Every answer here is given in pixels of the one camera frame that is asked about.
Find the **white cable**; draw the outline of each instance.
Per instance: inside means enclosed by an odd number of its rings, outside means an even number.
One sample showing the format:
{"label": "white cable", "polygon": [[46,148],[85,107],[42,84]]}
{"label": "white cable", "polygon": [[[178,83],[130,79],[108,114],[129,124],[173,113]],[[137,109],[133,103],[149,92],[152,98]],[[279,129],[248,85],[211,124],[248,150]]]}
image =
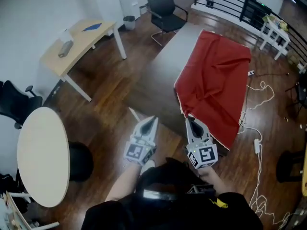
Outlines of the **white cable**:
{"label": "white cable", "polygon": [[[250,89],[255,90],[255,91],[264,91],[267,87],[269,87],[273,92],[273,96],[270,99],[265,100],[265,101],[261,102],[260,104],[257,104],[253,108],[249,107],[245,112],[241,113],[241,117],[240,117],[241,122],[239,124],[240,124],[240,126],[243,127],[243,130],[238,132],[238,134],[242,134],[245,131],[245,129],[256,130],[260,135],[259,142],[261,142],[262,141],[262,134],[260,133],[259,130],[252,128],[252,127],[246,127],[246,126],[243,125],[243,124],[247,123],[246,122],[246,112],[248,110],[255,110],[258,106],[261,106],[265,102],[269,102],[271,99],[274,98],[275,93],[274,93],[274,90],[272,89],[272,87],[270,85],[266,85],[264,81],[261,81],[261,83],[260,83],[261,89],[254,89],[254,88],[252,88],[248,85],[247,85],[247,87],[249,87]],[[263,213],[265,215],[268,215],[268,216],[273,216],[273,225],[276,225],[276,224],[279,224],[279,223],[282,222],[282,224],[279,226],[279,229],[282,229],[285,226],[285,224],[287,223],[288,218],[293,214],[290,214],[289,212],[287,212],[282,220],[275,222],[275,214],[274,213],[267,213],[267,211],[266,211],[267,210],[267,201],[268,201],[267,198],[263,195],[258,196],[258,187],[260,185],[260,175],[261,175],[261,171],[262,171],[262,167],[261,167],[261,164],[262,164],[262,145],[261,144],[260,144],[260,148],[261,148],[260,149],[260,155],[259,155],[259,153],[257,154],[258,155],[258,162],[259,162],[259,168],[258,168],[258,173],[257,173],[257,186],[255,188],[253,196],[250,199],[249,207],[251,209],[253,209],[253,207],[256,205],[255,213],[256,214],[260,213],[259,218],[262,216]]]}
{"label": "white cable", "polygon": [[128,107],[129,110],[131,111],[132,115],[135,117],[136,121],[140,122],[141,119],[139,118],[139,116],[137,115],[137,113],[130,107]]}
{"label": "white cable", "polygon": [[254,205],[256,205],[256,211],[255,213],[260,213],[259,215],[259,218],[262,216],[262,214],[264,213],[265,215],[267,216],[273,216],[273,225],[276,225],[276,224],[279,224],[279,223],[282,223],[280,226],[279,226],[279,230],[281,230],[287,223],[288,221],[288,218],[291,216],[291,215],[294,215],[296,213],[293,213],[293,214],[290,214],[290,212],[287,212],[283,219],[280,220],[280,221],[277,221],[275,222],[275,214],[274,213],[268,213],[267,212],[267,198],[263,195],[260,195],[258,196],[258,186],[260,185],[260,175],[261,175],[261,171],[262,171],[262,145],[260,144],[261,146],[261,150],[260,150],[260,155],[258,153],[258,162],[259,162],[259,168],[258,168],[258,175],[257,175],[257,186],[255,188],[255,191],[254,191],[254,194],[253,196],[251,197],[251,200],[250,200],[250,203],[249,203],[249,206],[251,209],[253,209]]}
{"label": "white cable", "polygon": [[241,116],[240,116],[240,121],[241,121],[241,123],[239,123],[239,124],[240,124],[240,126],[243,127],[243,130],[240,131],[240,132],[238,132],[238,135],[239,135],[239,134],[242,134],[242,133],[245,131],[246,128],[248,128],[248,129],[253,129],[253,130],[256,130],[256,131],[260,134],[260,136],[261,136],[261,140],[260,140],[260,141],[262,141],[262,135],[261,135],[261,133],[260,133],[257,129],[251,128],[251,127],[245,127],[243,124],[246,124],[246,113],[247,113],[248,110],[255,110],[258,106],[261,106],[262,104],[264,104],[264,103],[266,103],[266,102],[269,102],[271,99],[274,98],[275,93],[274,93],[274,90],[272,89],[272,87],[271,87],[270,85],[266,85],[264,81],[261,81],[261,82],[260,82],[260,87],[261,87],[261,89],[254,89],[254,88],[252,88],[252,87],[250,87],[250,86],[248,86],[248,85],[246,85],[246,86],[249,87],[249,88],[252,89],[252,90],[255,90],[255,91],[264,91],[266,88],[269,87],[269,88],[272,90],[272,93],[273,93],[273,95],[272,95],[272,97],[271,97],[270,99],[264,100],[263,102],[261,102],[260,104],[255,105],[255,106],[252,107],[252,108],[249,107],[248,109],[246,109],[245,112],[241,112]]}

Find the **black stool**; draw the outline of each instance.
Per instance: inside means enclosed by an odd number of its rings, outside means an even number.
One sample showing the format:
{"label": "black stool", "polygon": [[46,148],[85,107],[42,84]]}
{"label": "black stool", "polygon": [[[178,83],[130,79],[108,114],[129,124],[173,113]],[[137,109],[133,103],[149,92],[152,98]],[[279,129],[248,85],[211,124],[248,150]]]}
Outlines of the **black stool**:
{"label": "black stool", "polygon": [[68,142],[71,157],[70,181],[83,182],[90,178],[94,162],[88,147],[80,142]]}
{"label": "black stool", "polygon": [[276,177],[279,182],[300,182],[302,175],[290,176],[292,167],[296,163],[304,166],[305,150],[291,153],[285,151],[279,158],[276,166]]}

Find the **white table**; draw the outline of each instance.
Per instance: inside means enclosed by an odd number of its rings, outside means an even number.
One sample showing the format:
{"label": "white table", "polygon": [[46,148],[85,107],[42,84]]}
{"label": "white table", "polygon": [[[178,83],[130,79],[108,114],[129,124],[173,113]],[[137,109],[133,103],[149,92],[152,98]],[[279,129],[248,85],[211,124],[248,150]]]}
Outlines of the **white table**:
{"label": "white table", "polygon": [[70,153],[64,125],[50,108],[40,107],[26,119],[17,145],[22,182],[40,205],[54,207],[64,198],[70,177]]}
{"label": "white table", "polygon": [[[270,30],[269,30],[269,33],[267,35],[264,35],[263,31],[264,31],[264,28],[266,26]],[[276,37],[272,41],[270,36],[272,35],[273,32],[276,33]],[[269,18],[268,18],[268,21],[263,24],[263,27],[262,27],[260,33],[264,36],[264,41],[259,48],[260,50],[263,49],[263,47],[266,45],[267,42],[269,42],[271,45],[276,44],[278,37],[282,37],[285,40],[283,46],[279,47],[279,52],[277,53],[277,55],[274,58],[275,60],[277,60],[278,57],[281,55],[281,53],[286,49],[288,43],[290,43],[289,35],[283,29],[279,29],[278,26],[276,24],[274,24]]]}
{"label": "white table", "polygon": [[18,230],[47,230],[50,228],[57,227],[59,225],[58,222],[53,222],[48,225],[39,226],[32,228],[29,223],[26,221],[22,213],[19,211],[18,207],[16,206],[13,197],[21,197],[24,198],[26,201],[30,200],[29,194],[19,194],[19,193],[9,193],[7,192],[4,194],[4,201],[5,206],[7,208],[7,214],[12,213],[12,220],[10,223],[14,225]]}
{"label": "white table", "polygon": [[[85,28],[101,23],[95,30],[83,31]],[[63,81],[67,81],[76,91],[78,91],[89,102],[92,98],[85,93],[71,78],[68,76],[69,70],[77,63],[77,61],[90,49],[95,49],[97,43],[108,31],[113,30],[114,37],[123,59],[126,59],[126,52],[121,42],[115,22],[106,22],[100,20],[80,20],[69,29],[73,38],[73,46],[68,55],[63,58],[58,57],[58,53],[63,46],[63,42],[58,39],[44,53],[40,61],[43,65],[51,69]]]}

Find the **blue object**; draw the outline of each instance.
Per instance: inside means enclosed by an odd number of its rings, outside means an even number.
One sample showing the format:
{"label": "blue object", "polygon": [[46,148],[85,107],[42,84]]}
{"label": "blue object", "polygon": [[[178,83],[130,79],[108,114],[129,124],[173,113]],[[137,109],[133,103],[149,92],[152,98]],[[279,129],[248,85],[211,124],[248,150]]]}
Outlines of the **blue object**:
{"label": "blue object", "polygon": [[89,27],[86,27],[83,31],[86,32],[86,31],[89,31],[89,30],[96,30],[102,23],[98,23],[98,24],[95,24],[95,25],[91,25]]}

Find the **black bag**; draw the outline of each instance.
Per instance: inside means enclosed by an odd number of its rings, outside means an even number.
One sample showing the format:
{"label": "black bag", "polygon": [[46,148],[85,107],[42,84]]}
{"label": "black bag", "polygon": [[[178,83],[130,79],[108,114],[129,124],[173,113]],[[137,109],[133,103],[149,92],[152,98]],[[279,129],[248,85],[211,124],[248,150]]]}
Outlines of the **black bag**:
{"label": "black bag", "polygon": [[17,193],[17,183],[9,174],[0,174],[0,194],[2,195],[6,191]]}
{"label": "black bag", "polygon": [[[9,174],[0,174],[0,194],[2,195],[6,192],[20,193],[17,182],[15,182]],[[27,211],[28,203],[23,198],[17,197],[14,199],[14,202],[21,213],[25,213]]]}

